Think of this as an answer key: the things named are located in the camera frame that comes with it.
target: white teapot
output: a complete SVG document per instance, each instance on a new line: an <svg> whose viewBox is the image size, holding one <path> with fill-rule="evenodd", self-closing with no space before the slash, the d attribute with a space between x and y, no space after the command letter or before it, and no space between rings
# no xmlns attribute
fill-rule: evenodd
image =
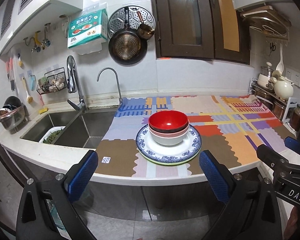
<svg viewBox="0 0 300 240"><path fill-rule="evenodd" d="M289 97L292 97L292 85L294 85L294 83L291 80L287 79L284 76L279 76L278 78L271 77L270 81L274 83L274 92L279 98L288 100Z"/></svg>

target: colorful tablecloth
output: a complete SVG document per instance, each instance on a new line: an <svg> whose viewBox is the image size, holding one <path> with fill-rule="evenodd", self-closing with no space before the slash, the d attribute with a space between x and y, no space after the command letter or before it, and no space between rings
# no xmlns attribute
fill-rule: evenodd
<svg viewBox="0 0 300 240"><path fill-rule="evenodd" d="M138 178L202 174L199 155L185 164L162 166L146 160L138 151L138 131L151 114L168 109L185 113L201 135L201 150L210 150L227 168L257 162L260 144L280 153L286 149L283 140L293 136L266 106L249 96L124 98L96 150L96 173ZM102 163L103 157L110 157L109 163Z"/></svg>

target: kitchen faucet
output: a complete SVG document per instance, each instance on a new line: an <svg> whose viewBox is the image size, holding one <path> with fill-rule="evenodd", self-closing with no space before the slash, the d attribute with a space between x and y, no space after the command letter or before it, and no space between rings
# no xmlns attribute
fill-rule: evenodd
<svg viewBox="0 0 300 240"><path fill-rule="evenodd" d="M106 70L106 69L110 69L110 70L112 70L112 71L115 73L115 77L116 77L116 79L117 79L118 91L119 91L119 103L122 104L122 97L121 97L121 90L120 90L120 85L119 85L118 74L117 74L117 72L116 72L113 68L106 67L106 68L102 69L102 70L99 72L99 74L98 74L97 82L99 82L99 77L100 77L101 73L102 73L104 70Z"/></svg>
<svg viewBox="0 0 300 240"><path fill-rule="evenodd" d="M68 93L72 94L77 91L78 88L78 94L79 94L79 104L76 105L74 102L72 102L70 99L67 100L67 102L77 111L82 111L83 113L88 110L88 107L85 103L84 96L82 93L77 65L74 61L73 56L69 56L67 58L67 73L68 73Z"/></svg>

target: screw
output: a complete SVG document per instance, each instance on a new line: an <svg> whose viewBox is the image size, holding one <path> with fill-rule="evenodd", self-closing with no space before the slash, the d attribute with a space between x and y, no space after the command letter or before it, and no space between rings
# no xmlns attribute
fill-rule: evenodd
<svg viewBox="0 0 300 240"><path fill-rule="evenodd" d="M271 179L269 179L269 178L264 178L263 180L265 181L266 184L271 184Z"/></svg>
<svg viewBox="0 0 300 240"><path fill-rule="evenodd" d="M234 178L235 178L236 180L242 180L242 175L239 174L239 173L236 173L236 174L234 174L233 176L234 176Z"/></svg>
<svg viewBox="0 0 300 240"><path fill-rule="evenodd" d="M27 180L27 184L28 184L28 185L31 185L33 182L34 182L33 179L28 179L28 180Z"/></svg>
<svg viewBox="0 0 300 240"><path fill-rule="evenodd" d="M64 174L59 173L56 175L56 180L62 180L64 176L65 176Z"/></svg>

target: yellow sponge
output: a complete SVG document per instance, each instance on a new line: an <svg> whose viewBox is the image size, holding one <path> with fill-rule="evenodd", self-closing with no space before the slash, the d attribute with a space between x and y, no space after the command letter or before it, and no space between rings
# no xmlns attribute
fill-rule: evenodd
<svg viewBox="0 0 300 240"><path fill-rule="evenodd" d="M43 113L47 112L48 110L49 109L47 107L45 107L45 108L39 110L39 114L43 114Z"/></svg>

